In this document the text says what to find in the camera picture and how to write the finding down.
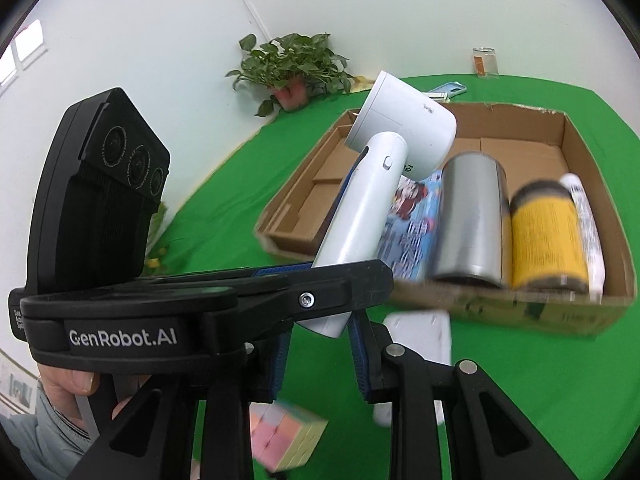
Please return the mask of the person hand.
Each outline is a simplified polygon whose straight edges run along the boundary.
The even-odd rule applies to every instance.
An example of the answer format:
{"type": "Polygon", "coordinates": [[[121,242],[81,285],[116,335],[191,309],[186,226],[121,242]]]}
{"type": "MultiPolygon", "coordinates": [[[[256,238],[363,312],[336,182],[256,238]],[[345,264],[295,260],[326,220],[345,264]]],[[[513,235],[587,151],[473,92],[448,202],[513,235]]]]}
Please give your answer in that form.
{"type": "Polygon", "coordinates": [[[84,370],[66,370],[38,364],[44,393],[55,411],[76,427],[85,430],[86,424],[78,408],[78,396],[92,396],[100,385],[100,375],[84,370]]]}

